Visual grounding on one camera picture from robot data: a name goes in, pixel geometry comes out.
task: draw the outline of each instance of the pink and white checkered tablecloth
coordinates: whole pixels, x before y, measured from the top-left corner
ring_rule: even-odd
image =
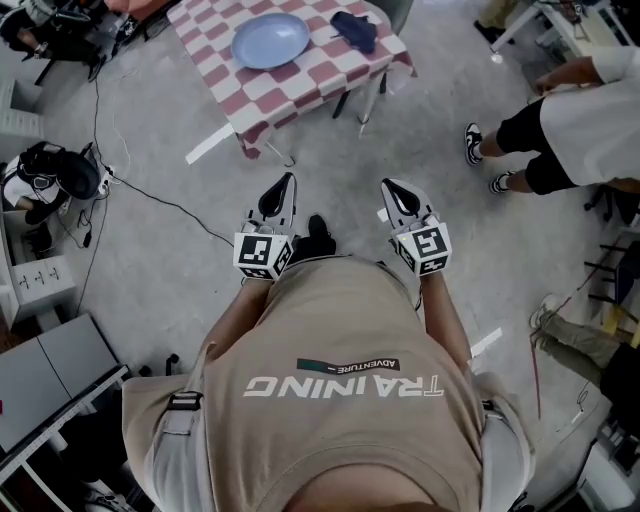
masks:
[[[364,55],[335,37],[329,20],[337,11],[369,16],[378,29],[375,53]],[[241,67],[231,56],[237,27],[272,12],[303,19],[309,46],[271,71]],[[252,159],[274,130],[380,73],[398,68],[415,76],[404,43],[361,0],[184,0],[168,16]]]

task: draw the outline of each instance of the plate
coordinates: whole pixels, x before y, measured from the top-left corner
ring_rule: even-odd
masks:
[[[231,54],[251,69],[271,69],[291,62],[309,44],[309,27],[286,13],[264,14],[246,21],[231,41]]]

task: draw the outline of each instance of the shoulder strap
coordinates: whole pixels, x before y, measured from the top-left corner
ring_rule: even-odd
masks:
[[[533,476],[535,457],[506,400],[496,396],[485,404],[482,433],[481,512],[507,512]]]

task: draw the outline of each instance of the hand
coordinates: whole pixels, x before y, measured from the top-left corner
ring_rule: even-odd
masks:
[[[536,80],[535,83],[536,93],[538,96],[544,96],[549,91],[552,91],[556,88],[556,84],[554,84],[549,75],[542,75],[540,78]]]

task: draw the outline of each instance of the concrete floor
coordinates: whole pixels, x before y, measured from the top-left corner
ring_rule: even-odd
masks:
[[[506,48],[503,62],[494,62],[471,25],[482,6],[417,0],[402,39],[419,78],[392,77],[390,94],[380,98],[362,133],[355,117],[362,98],[352,96],[338,120],[331,119],[334,104],[325,105],[281,130],[275,142],[298,160],[299,232],[309,215],[322,213],[342,252],[383,259],[414,293],[415,281],[386,243],[388,226],[376,216],[379,182],[399,177],[429,193],[449,226],[454,252],[445,276],[472,343],[502,329],[475,365],[496,371],[519,395],[539,449],[529,491],[530,501],[540,505],[575,476],[608,402],[589,386],[586,415],[572,425],[584,380],[539,355],[538,419],[528,317],[547,293],[567,297],[576,289],[586,275],[582,261],[597,257],[598,242],[615,238],[615,222],[605,227],[598,215],[583,211],[585,189],[548,197],[490,195],[487,179],[518,169],[526,155],[466,165],[466,124],[476,121],[490,130],[522,108],[531,91],[521,66],[540,58],[523,36]],[[42,98],[48,137],[76,150],[92,140],[94,123],[96,90],[85,73],[77,64],[58,64]],[[185,155],[226,119],[171,27],[147,43],[135,41],[104,68],[98,83],[97,137],[105,163],[227,237],[285,171],[273,154],[247,160],[234,137],[187,165]],[[104,214],[99,206],[93,243]],[[81,285],[93,245],[78,250],[67,240],[62,250]],[[131,368],[149,364],[160,373],[175,352],[186,371],[239,288],[231,256],[226,244],[179,211],[114,186],[82,309]],[[593,317],[585,293],[565,308],[569,319]]]

